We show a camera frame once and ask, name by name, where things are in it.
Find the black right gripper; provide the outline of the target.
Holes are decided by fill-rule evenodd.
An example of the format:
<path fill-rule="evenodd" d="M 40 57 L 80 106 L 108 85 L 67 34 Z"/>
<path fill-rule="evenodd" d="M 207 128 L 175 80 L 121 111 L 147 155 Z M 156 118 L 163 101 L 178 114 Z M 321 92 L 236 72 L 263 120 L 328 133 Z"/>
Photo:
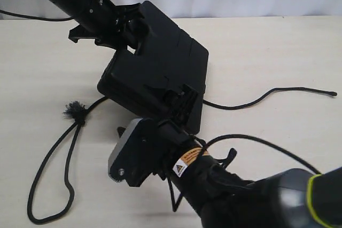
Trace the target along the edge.
<path fill-rule="evenodd" d="M 158 123 L 158 138 L 170 154 L 185 152 L 198 146 L 187 132 L 199 132 L 198 91 L 188 84 L 181 86 L 181 92 L 167 90 L 163 100 L 168 106 L 166 116 L 176 111 L 176 125 L 171 120 Z"/>

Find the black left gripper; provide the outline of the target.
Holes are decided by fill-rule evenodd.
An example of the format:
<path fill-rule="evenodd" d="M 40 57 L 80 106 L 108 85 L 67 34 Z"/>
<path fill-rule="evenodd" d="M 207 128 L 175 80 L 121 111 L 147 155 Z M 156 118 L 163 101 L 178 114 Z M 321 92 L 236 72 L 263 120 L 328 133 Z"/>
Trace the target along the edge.
<path fill-rule="evenodd" d="M 76 18 L 79 25 L 69 31 L 68 38 L 74 43 L 91 39 L 98 46 L 115 50 L 129 46 L 139 54 L 150 29 L 145 23 L 130 22 L 144 18 L 142 3 L 93 6 Z"/>

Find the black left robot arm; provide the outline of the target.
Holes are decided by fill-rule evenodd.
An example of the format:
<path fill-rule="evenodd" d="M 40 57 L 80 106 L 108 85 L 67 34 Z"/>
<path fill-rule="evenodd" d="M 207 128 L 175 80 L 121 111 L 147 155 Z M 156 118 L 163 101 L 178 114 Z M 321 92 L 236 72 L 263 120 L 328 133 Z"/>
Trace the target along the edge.
<path fill-rule="evenodd" d="M 138 49 L 140 41 L 132 25 L 144 16 L 140 4 L 115 5 L 111 0 L 49 0 L 64 11 L 78 25 L 69 31 L 68 38 L 94 40 L 98 46 L 115 50 Z"/>

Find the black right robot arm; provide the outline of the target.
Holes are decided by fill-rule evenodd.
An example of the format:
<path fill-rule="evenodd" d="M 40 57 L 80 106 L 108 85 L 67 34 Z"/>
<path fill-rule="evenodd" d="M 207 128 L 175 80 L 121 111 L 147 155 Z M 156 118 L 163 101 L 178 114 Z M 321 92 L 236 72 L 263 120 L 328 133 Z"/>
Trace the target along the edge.
<path fill-rule="evenodd" d="M 227 171 L 236 157 L 224 159 L 208 148 L 228 139 L 245 139 L 271 147 L 302 164 L 260 180 L 244 180 Z M 177 211 L 183 199 L 203 227 L 341 227 L 341 169 L 321 173 L 295 154 L 264 139 L 226 134 L 204 141 L 194 135 L 176 145 L 163 166 L 164 179 Z"/>

